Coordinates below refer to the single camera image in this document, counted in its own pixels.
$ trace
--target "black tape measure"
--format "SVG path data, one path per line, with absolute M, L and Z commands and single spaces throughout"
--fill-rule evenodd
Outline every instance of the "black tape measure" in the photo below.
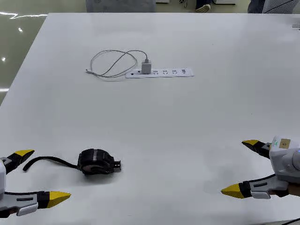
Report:
M 30 160 L 23 168 L 27 171 L 29 167 L 41 159 L 48 159 L 54 162 L 64 164 L 68 167 L 82 171 L 84 174 L 110 174 L 115 169 L 121 169 L 121 161 L 115 161 L 114 158 L 102 149 L 87 149 L 80 153 L 77 165 L 68 163 L 57 157 L 42 156 Z

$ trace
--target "shiny floor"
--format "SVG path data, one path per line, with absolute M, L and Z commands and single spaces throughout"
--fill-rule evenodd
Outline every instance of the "shiny floor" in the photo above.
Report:
M 212 13 L 246 13 L 250 0 L 236 5 L 213 5 Z M 193 12 L 179 0 L 157 4 L 157 12 Z M 85 0 L 0 0 L 0 103 L 7 93 L 43 21 L 50 12 L 86 12 Z

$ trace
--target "shoe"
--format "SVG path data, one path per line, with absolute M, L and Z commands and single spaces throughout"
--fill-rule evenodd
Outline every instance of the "shoe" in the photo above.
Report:
M 210 4 L 206 4 L 200 8 L 196 8 L 196 12 L 197 13 L 207 13 L 208 11 L 210 11 L 210 8 L 211 8 Z

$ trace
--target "power strip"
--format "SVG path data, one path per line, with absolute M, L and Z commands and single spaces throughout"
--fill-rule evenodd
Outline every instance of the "power strip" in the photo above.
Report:
M 293 24 L 292 28 L 300 30 L 300 24 Z
M 194 76 L 189 68 L 152 69 L 151 74 L 142 74 L 140 69 L 135 69 L 125 75 L 126 78 L 155 78 L 155 77 L 188 77 Z

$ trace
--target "robotic arm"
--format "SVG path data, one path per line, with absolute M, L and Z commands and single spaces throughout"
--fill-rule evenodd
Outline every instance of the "robotic arm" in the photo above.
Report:
M 37 209 L 51 208 L 68 199 L 71 194 L 59 191 L 38 191 L 30 193 L 6 192 L 6 174 L 26 161 L 34 150 L 16 151 L 8 157 L 0 158 L 0 218 L 16 213 L 23 216 Z
M 269 158 L 274 174 L 257 180 L 247 180 L 221 190 L 236 198 L 270 199 L 270 195 L 284 197 L 300 195 L 300 145 L 291 139 L 275 136 L 272 143 L 258 140 L 242 142 L 261 156 Z

